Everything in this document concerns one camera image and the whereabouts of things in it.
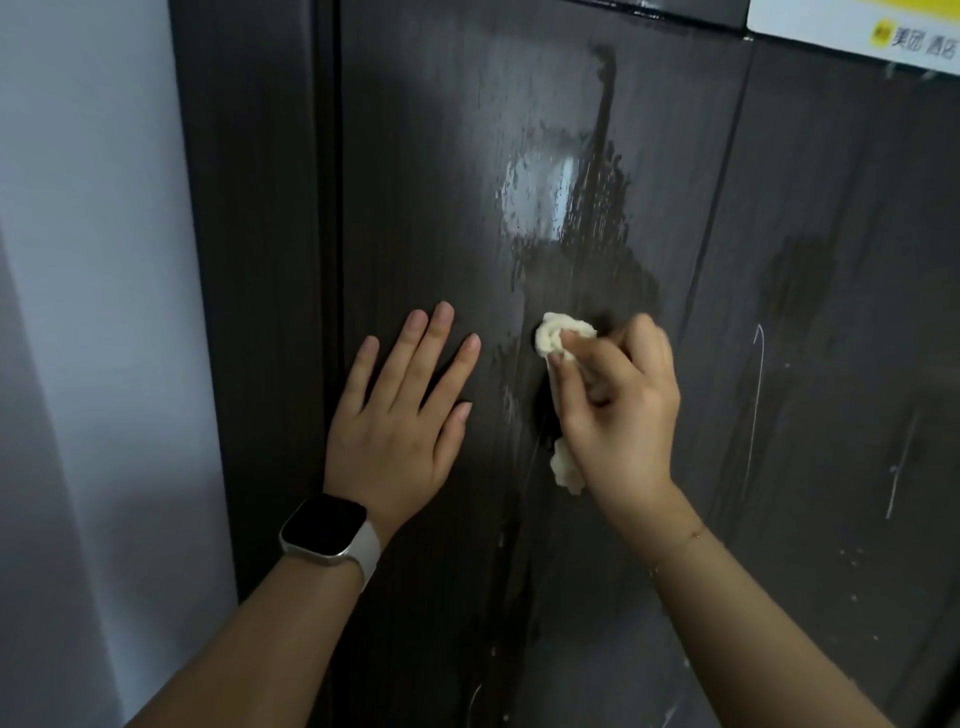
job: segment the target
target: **forearm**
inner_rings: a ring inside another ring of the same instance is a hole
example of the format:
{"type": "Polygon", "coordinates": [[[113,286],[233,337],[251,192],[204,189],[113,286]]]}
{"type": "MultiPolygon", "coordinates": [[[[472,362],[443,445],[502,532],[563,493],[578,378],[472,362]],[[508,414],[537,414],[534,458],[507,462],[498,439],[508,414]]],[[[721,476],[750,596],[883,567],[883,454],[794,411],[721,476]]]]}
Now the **forearm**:
{"type": "Polygon", "coordinates": [[[675,486],[624,533],[648,568],[714,711],[737,728],[890,723],[708,531],[675,486]]]}
{"type": "Polygon", "coordinates": [[[131,728],[301,728],[362,587],[353,562],[283,557],[131,728]]]}

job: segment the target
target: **thin chain bracelet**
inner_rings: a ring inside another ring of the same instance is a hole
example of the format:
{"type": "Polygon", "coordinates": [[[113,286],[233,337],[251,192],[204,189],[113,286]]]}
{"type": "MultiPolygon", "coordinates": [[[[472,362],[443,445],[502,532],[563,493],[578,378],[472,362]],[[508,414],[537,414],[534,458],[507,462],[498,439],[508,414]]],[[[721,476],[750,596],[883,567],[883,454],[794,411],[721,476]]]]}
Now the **thin chain bracelet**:
{"type": "Polygon", "coordinates": [[[703,536],[704,531],[706,530],[707,530],[707,524],[701,522],[697,530],[695,530],[693,533],[687,536],[682,542],[680,542],[676,546],[673,546],[669,551],[667,551],[663,556],[661,556],[658,562],[654,564],[649,571],[647,571],[647,573],[650,574],[650,578],[652,579],[654,576],[657,575],[657,572],[660,571],[660,567],[663,566],[664,563],[666,563],[667,559],[679,553],[680,551],[683,551],[687,546],[689,546],[691,542],[696,541],[701,536],[703,536]]]}

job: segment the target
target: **door panel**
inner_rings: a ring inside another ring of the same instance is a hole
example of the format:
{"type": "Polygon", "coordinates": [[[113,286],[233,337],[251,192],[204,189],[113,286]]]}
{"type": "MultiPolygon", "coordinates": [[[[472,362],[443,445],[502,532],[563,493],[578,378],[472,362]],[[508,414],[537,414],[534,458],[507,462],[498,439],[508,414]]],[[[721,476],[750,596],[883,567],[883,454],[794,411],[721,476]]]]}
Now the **door panel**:
{"type": "Polygon", "coordinates": [[[338,710],[462,725],[475,696],[473,725],[515,705],[529,725],[598,704],[603,724],[653,720],[671,633],[589,497],[551,482],[531,335],[547,310],[646,310],[676,334],[751,46],[555,0],[476,5],[343,6],[345,353],[440,299],[458,310],[447,353],[472,330],[484,352],[460,461],[351,621],[338,710]]]}
{"type": "Polygon", "coordinates": [[[915,725],[960,651],[960,86],[756,45],[679,351],[699,406],[675,474],[915,725]]]}

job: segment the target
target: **sign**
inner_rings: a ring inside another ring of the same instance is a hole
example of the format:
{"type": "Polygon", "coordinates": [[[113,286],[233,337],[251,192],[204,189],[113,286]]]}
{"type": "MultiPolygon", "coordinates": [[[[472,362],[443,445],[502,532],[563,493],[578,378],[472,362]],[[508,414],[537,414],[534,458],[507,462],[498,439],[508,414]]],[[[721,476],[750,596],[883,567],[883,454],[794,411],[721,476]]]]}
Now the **sign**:
{"type": "Polygon", "coordinates": [[[960,74],[960,0],[752,0],[747,27],[960,74]]]}

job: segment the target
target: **right hand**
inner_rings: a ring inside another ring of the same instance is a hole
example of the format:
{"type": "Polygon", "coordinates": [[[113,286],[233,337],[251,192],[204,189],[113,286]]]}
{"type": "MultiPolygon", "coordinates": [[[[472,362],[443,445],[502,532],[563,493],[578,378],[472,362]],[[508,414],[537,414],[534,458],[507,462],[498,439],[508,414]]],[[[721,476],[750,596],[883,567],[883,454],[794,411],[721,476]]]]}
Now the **right hand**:
{"type": "Polygon", "coordinates": [[[670,341],[646,314],[609,337],[561,334],[564,348],[610,387],[611,400],[595,406],[576,362],[553,359],[560,383],[564,437],[597,503],[614,525],[657,507],[675,486],[670,452],[680,389],[670,341]]]}

